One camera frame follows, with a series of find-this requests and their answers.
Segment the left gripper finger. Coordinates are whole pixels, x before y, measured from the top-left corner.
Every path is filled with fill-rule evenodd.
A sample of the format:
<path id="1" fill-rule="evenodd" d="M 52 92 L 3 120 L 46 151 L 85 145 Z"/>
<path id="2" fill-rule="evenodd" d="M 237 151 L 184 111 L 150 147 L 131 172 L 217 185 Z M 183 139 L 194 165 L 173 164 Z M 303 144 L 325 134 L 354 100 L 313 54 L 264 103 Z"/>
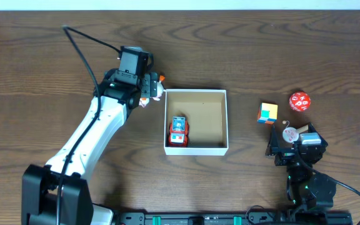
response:
<path id="1" fill-rule="evenodd" d="M 158 95 L 159 75 L 156 72 L 150 73 L 150 96 Z"/>
<path id="2" fill-rule="evenodd" d="M 150 98 L 151 96 L 151 76 L 145 74 L 140 80 L 141 83 L 141 98 Z"/>

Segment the white duck toy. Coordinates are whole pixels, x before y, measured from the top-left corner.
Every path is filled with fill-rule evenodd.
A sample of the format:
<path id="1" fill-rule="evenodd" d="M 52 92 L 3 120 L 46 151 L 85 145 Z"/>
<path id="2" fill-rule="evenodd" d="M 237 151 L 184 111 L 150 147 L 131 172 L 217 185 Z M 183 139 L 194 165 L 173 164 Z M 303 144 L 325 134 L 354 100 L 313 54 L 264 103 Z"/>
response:
<path id="1" fill-rule="evenodd" d="M 143 108 L 145 108 L 149 102 L 150 102 L 150 99 L 153 99 L 155 101 L 159 101 L 160 100 L 160 97 L 163 95 L 163 92 L 165 92 L 165 89 L 163 87 L 163 84 L 162 82 L 165 80 L 165 77 L 163 75 L 160 75 L 159 76 L 159 82 L 157 83 L 157 95 L 155 97 L 149 97 L 149 98 L 146 98 L 146 97 L 142 97 L 140 100 L 139 100 L 139 105 L 142 106 Z"/>

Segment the colourful puzzle cube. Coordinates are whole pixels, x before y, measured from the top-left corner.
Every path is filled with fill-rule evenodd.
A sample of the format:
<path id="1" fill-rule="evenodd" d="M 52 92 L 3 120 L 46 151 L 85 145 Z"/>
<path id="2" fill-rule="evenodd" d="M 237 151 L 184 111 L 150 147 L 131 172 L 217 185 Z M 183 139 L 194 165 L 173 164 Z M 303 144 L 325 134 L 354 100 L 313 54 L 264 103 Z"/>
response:
<path id="1" fill-rule="evenodd" d="M 278 105 L 262 102 L 257 114 L 257 122 L 274 124 L 278 118 Z"/>

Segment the red toy car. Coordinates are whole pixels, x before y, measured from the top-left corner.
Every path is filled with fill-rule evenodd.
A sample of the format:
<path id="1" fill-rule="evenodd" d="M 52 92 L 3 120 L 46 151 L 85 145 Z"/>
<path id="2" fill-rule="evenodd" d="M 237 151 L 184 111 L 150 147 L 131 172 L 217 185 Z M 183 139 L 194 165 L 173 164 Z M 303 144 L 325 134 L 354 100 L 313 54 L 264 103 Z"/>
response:
<path id="1" fill-rule="evenodd" d="M 174 116 L 169 126 L 168 142 L 170 147 L 186 148 L 189 138 L 189 124 L 185 117 Z"/>

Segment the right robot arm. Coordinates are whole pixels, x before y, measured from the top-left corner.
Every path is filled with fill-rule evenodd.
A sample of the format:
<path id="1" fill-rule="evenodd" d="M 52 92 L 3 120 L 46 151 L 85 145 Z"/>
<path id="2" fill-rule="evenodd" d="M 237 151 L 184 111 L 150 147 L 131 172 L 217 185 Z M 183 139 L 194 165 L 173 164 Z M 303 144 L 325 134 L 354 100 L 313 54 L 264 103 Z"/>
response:
<path id="1" fill-rule="evenodd" d="M 307 210 L 329 209 L 334 205 L 336 183 L 329 176 L 313 171 L 313 165 L 322 159 L 328 143 L 311 123 L 296 137 L 297 140 L 285 146 L 284 138 L 278 138 L 275 126 L 271 126 L 265 155 L 273 156 L 276 166 L 286 167 L 286 194 L 290 201 Z"/>

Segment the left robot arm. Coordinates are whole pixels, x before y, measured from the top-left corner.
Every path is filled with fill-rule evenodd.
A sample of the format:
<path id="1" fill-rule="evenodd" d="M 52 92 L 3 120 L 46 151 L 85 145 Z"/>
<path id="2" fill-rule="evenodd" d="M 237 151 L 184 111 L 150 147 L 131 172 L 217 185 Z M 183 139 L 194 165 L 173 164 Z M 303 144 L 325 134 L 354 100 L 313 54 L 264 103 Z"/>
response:
<path id="1" fill-rule="evenodd" d="M 121 47 L 118 68 L 97 84 L 88 112 L 67 143 L 44 166 L 22 176 L 22 224 L 113 224 L 113 210 L 94 204 L 88 183 L 114 133 L 142 98 L 160 95 L 153 54 Z"/>

